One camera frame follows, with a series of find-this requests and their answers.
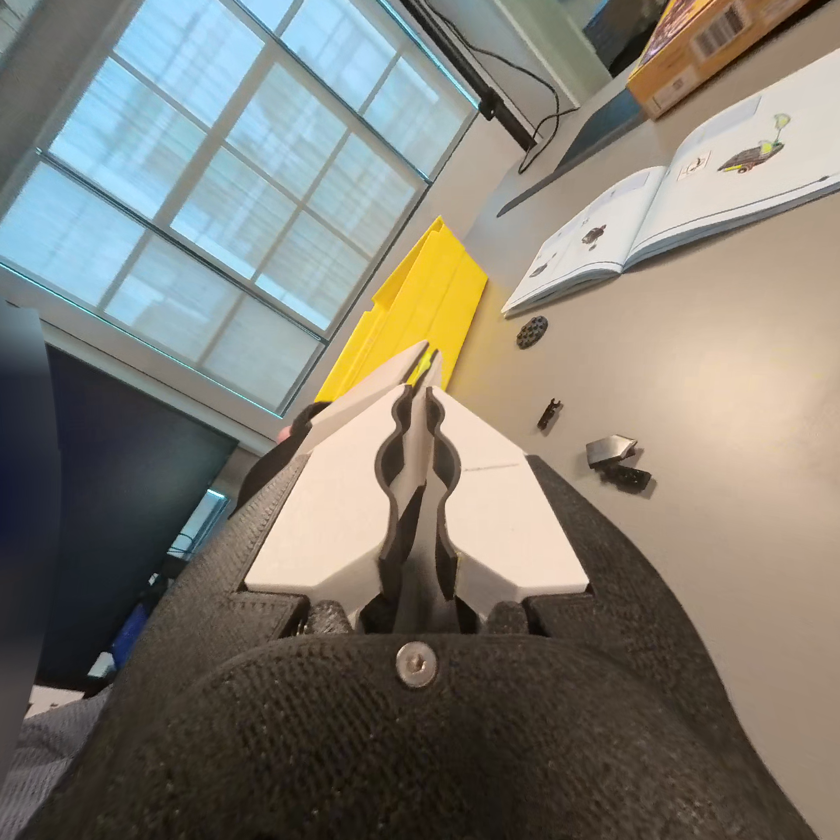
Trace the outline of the yellow plastic bin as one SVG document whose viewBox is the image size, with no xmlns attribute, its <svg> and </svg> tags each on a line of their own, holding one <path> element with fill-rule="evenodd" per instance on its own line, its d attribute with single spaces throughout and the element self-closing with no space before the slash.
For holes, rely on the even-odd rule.
<svg viewBox="0 0 840 840">
<path fill-rule="evenodd" d="M 334 401 L 396 354 L 427 341 L 448 384 L 487 285 L 487 273 L 437 217 L 373 295 L 317 393 Z"/>
</svg>

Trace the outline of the cardboard toy brick box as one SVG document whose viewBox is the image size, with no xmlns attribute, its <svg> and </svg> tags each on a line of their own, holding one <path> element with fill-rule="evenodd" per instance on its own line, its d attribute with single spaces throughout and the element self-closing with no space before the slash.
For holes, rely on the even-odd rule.
<svg viewBox="0 0 840 840">
<path fill-rule="evenodd" d="M 806 1 L 670 1 L 626 79 L 626 90 L 658 119 Z"/>
</svg>

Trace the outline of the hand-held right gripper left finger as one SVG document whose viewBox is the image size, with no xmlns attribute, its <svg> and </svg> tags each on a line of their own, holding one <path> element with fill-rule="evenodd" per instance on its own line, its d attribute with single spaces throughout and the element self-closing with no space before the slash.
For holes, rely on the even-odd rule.
<svg viewBox="0 0 840 840">
<path fill-rule="evenodd" d="M 382 467 L 400 445 L 412 387 L 397 385 L 317 444 L 245 575 L 248 592 L 339 604 L 353 630 L 383 593 L 382 558 L 395 537 L 396 500 Z"/>
</svg>

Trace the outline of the white slope brick piece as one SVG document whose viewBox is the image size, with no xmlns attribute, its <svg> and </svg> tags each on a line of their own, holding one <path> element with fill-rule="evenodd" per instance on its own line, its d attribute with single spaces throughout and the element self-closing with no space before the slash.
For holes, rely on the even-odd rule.
<svg viewBox="0 0 840 840">
<path fill-rule="evenodd" d="M 612 434 L 591 441 L 585 445 L 587 465 L 591 469 L 606 469 L 635 454 L 637 439 Z"/>
</svg>

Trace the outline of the open pale blue instruction booklet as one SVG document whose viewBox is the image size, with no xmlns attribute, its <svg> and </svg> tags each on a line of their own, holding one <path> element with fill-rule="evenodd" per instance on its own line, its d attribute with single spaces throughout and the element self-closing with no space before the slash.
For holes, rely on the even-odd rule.
<svg viewBox="0 0 840 840">
<path fill-rule="evenodd" d="M 839 51 L 719 112 L 546 239 L 505 318 L 838 191 Z"/>
</svg>

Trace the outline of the flat dark monitor base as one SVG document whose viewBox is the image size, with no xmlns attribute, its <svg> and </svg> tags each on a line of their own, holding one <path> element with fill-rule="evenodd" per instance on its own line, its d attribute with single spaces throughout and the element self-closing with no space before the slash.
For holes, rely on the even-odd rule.
<svg viewBox="0 0 840 840">
<path fill-rule="evenodd" d="M 511 199 L 500 209 L 497 217 L 507 214 L 529 200 L 546 186 L 590 160 L 595 154 L 634 131 L 647 120 L 646 112 L 629 90 L 625 89 L 616 94 L 583 124 L 554 171 L 519 196 Z"/>
</svg>

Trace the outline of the black monitor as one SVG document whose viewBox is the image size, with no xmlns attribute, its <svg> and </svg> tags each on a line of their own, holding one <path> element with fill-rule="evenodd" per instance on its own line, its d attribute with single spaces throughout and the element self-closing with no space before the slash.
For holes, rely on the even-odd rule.
<svg viewBox="0 0 840 840">
<path fill-rule="evenodd" d="M 36 680 L 79 690 L 237 444 L 66 351 L 47 354 L 62 489 Z"/>
</svg>

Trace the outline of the person's grey sweater torso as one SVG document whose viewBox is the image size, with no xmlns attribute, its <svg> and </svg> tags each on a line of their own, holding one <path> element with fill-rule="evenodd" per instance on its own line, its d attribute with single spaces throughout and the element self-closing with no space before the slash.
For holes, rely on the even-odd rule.
<svg viewBox="0 0 840 840">
<path fill-rule="evenodd" d="M 1 838 L 15 839 L 68 770 L 112 692 L 73 700 L 23 721 L 1 790 Z"/>
</svg>

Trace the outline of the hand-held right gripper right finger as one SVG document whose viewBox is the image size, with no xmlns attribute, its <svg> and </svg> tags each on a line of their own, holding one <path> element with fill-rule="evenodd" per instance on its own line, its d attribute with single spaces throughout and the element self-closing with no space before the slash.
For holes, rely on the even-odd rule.
<svg viewBox="0 0 840 840">
<path fill-rule="evenodd" d="M 481 620 L 497 604 L 579 595 L 590 579 L 526 453 L 440 388 L 426 390 L 434 568 L 445 602 Z"/>
</svg>

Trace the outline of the glass window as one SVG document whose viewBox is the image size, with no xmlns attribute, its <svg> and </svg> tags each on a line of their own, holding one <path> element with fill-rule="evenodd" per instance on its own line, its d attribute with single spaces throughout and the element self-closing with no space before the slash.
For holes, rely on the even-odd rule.
<svg viewBox="0 0 840 840">
<path fill-rule="evenodd" d="M 477 116 L 396 2 L 40 2 L 2 61 L 5 296 L 253 427 Z"/>
</svg>

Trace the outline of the black hinge brick plate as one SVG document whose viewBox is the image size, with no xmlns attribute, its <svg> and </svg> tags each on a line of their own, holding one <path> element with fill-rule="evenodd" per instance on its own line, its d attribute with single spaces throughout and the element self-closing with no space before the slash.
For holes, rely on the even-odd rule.
<svg viewBox="0 0 840 840">
<path fill-rule="evenodd" d="M 621 462 L 604 465 L 600 473 L 608 483 L 632 494 L 644 492 L 652 480 L 651 474 L 647 471 Z"/>
</svg>

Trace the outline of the black monitor stand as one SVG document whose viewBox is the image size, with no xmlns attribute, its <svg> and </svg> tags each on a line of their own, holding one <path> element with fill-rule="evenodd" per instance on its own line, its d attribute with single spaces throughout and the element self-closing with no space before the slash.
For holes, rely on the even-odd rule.
<svg viewBox="0 0 840 840">
<path fill-rule="evenodd" d="M 534 149 L 536 141 L 532 133 L 509 109 L 498 90 L 480 75 L 473 59 L 468 58 L 467 49 L 456 43 L 446 27 L 437 22 L 422 2 L 402 1 L 401 5 L 405 8 L 407 16 L 425 33 L 463 79 L 467 88 L 478 97 L 479 113 L 487 121 L 498 121 L 523 152 Z"/>
</svg>

